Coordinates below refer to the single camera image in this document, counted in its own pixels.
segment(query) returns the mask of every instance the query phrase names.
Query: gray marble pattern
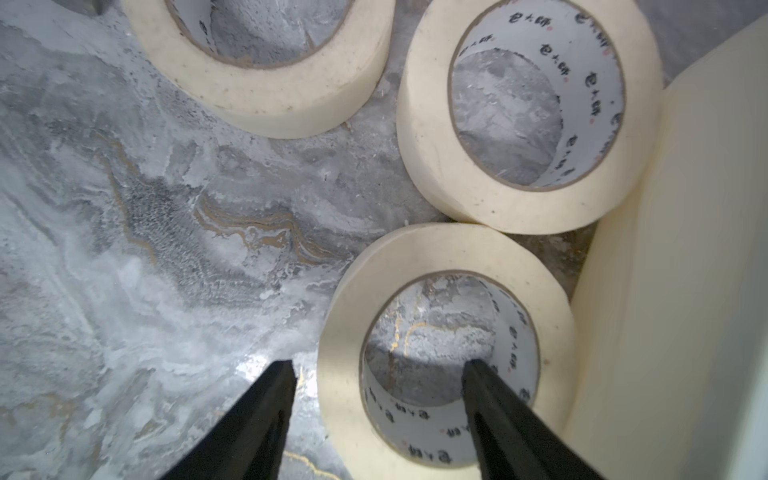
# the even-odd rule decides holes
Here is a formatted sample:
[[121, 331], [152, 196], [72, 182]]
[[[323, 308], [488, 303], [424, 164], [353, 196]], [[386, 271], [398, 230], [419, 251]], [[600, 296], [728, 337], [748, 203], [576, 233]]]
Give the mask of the gray marble pattern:
[[[317, 341], [345, 268], [445, 221], [394, 109], [426, 0], [343, 126], [277, 141], [220, 121], [144, 57], [120, 5], [0, 2], [0, 478], [156, 478], [269, 362], [299, 386], [280, 477], [349, 478], [318, 414]], [[643, 0], [667, 78], [768, 11]], [[570, 293], [591, 229], [515, 237]]]

